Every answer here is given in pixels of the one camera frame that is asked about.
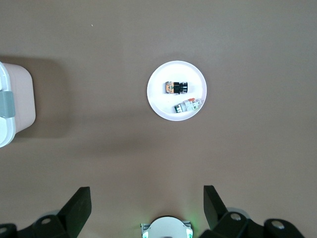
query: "brown background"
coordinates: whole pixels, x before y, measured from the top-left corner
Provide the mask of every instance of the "brown background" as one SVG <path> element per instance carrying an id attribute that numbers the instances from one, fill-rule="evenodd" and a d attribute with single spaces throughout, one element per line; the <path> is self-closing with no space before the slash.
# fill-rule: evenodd
<path id="1" fill-rule="evenodd" d="M 317 1 L 1 1 L 0 60 L 27 68 L 37 119 L 0 149 L 0 223 L 21 229 L 90 186 L 80 238 L 141 237 L 160 215 L 206 229 L 203 185 L 254 221 L 317 220 Z M 153 71 L 192 63 L 208 97 L 171 122 Z"/>

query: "green light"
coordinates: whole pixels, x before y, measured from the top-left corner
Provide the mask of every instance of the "green light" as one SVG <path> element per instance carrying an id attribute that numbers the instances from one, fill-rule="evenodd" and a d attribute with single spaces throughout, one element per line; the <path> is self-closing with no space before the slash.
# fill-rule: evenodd
<path id="1" fill-rule="evenodd" d="M 193 237 L 193 231 L 191 229 L 186 229 L 186 233 L 187 233 L 187 238 L 192 238 Z"/>
<path id="2" fill-rule="evenodd" d="M 144 232 L 142 237 L 143 238 L 149 238 L 149 232 Z"/>

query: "black bracket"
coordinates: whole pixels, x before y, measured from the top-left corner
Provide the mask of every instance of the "black bracket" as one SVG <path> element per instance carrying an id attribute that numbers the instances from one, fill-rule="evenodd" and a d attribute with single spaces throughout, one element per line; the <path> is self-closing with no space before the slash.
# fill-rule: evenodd
<path id="1" fill-rule="evenodd" d="M 214 186 L 204 186 L 204 212 L 210 230 L 200 238 L 304 238 L 290 222 L 268 219 L 264 226 L 238 212 L 229 212 Z"/>
<path id="2" fill-rule="evenodd" d="M 1 224 L 0 238 L 76 238 L 91 214 L 90 188 L 81 187 L 57 215 L 47 215 L 25 229 Z"/>

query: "white plate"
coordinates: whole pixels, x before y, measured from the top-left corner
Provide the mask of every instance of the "white plate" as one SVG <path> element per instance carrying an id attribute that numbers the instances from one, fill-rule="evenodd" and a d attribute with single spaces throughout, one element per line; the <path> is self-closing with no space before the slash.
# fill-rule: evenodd
<path id="1" fill-rule="evenodd" d="M 187 82 L 188 92 L 167 94 L 165 83 Z M 206 81 L 202 73 L 192 64 L 171 61 L 158 67 L 148 82 L 148 100 L 152 109 L 162 118 L 173 121 L 186 120 L 195 115 L 204 105 L 207 96 Z M 190 98 L 201 99 L 203 103 L 194 111 L 176 113 L 174 106 Z"/>

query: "white circular device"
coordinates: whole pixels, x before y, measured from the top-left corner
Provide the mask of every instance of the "white circular device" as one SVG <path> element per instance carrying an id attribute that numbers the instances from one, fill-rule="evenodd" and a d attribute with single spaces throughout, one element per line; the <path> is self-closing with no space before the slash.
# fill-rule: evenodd
<path id="1" fill-rule="evenodd" d="M 161 217 L 153 221 L 148 229 L 143 230 L 143 238 L 192 238 L 190 222 L 187 225 L 175 217 Z"/>
<path id="2" fill-rule="evenodd" d="M 187 82 L 187 93 L 166 93 L 166 82 Z M 158 67 L 148 82 L 147 95 L 152 109 L 162 118 L 173 121 L 186 120 L 195 115 L 204 105 L 207 85 L 203 74 L 192 64 L 171 61 Z M 175 106 L 189 99 L 200 100 L 192 111 L 176 113 Z"/>

